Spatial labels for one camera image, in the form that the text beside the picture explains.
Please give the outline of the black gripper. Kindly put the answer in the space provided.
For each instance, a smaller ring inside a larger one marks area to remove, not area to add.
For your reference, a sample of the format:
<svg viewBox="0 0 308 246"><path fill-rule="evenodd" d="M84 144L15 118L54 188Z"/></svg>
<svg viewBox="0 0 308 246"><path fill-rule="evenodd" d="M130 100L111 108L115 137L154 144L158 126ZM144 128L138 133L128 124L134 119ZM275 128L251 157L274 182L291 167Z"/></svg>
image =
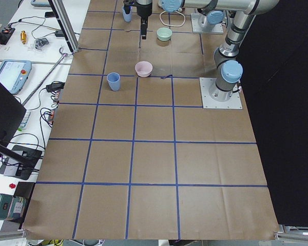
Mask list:
<svg viewBox="0 0 308 246"><path fill-rule="evenodd" d="M141 17L141 38L147 38L148 17L152 14L152 0L136 0L137 14Z"/></svg>

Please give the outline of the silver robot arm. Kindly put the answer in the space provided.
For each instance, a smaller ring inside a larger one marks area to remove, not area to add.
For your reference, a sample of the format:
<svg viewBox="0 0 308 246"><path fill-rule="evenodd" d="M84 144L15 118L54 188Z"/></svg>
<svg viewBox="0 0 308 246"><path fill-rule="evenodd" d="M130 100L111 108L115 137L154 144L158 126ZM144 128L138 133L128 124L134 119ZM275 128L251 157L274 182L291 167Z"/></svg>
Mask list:
<svg viewBox="0 0 308 246"><path fill-rule="evenodd" d="M243 42L256 15L271 11L279 2L272 0L226 0L226 1L159 1L164 11L173 13L182 8L196 8L206 17L215 10L234 11L236 14L229 24L225 41L214 52L218 70L215 85L210 95L218 101L229 100L235 84L240 81L243 68L236 61L239 47Z"/></svg>
<svg viewBox="0 0 308 246"><path fill-rule="evenodd" d="M204 9L197 9L200 14L198 23L200 27L207 28L220 24L224 19L224 13L221 10L205 11Z"/></svg>

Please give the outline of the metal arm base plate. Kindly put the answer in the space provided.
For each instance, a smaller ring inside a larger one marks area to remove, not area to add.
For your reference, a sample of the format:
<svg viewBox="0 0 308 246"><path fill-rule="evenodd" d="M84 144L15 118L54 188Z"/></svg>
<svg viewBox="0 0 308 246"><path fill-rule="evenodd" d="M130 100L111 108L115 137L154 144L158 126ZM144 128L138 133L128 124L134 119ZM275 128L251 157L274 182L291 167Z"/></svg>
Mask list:
<svg viewBox="0 0 308 246"><path fill-rule="evenodd" d="M200 77L199 80L204 109L243 109L237 85L223 92L216 87L216 78Z"/></svg>

